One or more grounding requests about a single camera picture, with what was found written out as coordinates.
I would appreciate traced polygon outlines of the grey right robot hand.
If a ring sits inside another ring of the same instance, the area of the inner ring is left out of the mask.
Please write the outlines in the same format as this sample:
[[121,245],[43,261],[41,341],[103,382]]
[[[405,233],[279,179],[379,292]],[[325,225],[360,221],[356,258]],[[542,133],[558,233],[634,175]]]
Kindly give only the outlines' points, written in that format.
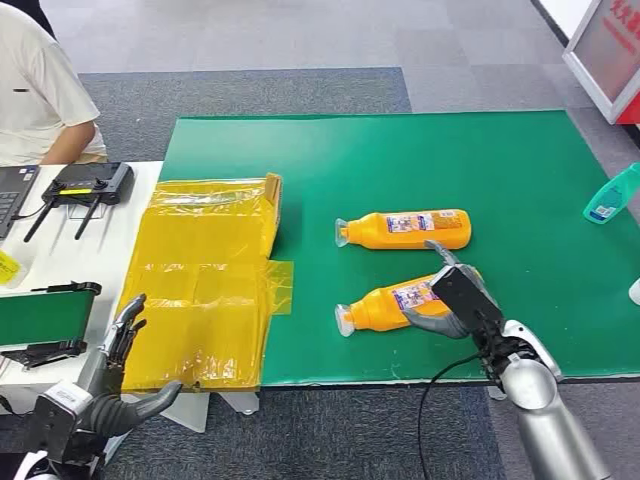
[[486,288],[484,279],[475,267],[458,260],[450,250],[435,240],[426,240],[426,247],[440,255],[444,266],[438,271],[431,290],[448,311],[438,315],[424,315],[415,309],[405,309],[402,314],[410,324],[423,330],[454,339],[465,338],[486,330],[488,326],[500,326],[504,320],[496,300]]

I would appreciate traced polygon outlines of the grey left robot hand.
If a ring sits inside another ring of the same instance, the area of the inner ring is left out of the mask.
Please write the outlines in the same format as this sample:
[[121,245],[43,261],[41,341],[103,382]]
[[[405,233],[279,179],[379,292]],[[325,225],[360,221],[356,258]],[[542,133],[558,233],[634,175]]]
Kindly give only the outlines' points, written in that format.
[[180,393],[180,381],[170,381],[145,399],[128,403],[122,399],[127,358],[139,330],[146,321],[137,317],[144,310],[146,296],[137,295],[110,321],[104,338],[91,350],[76,384],[91,399],[81,427],[104,438],[128,433],[171,406]]

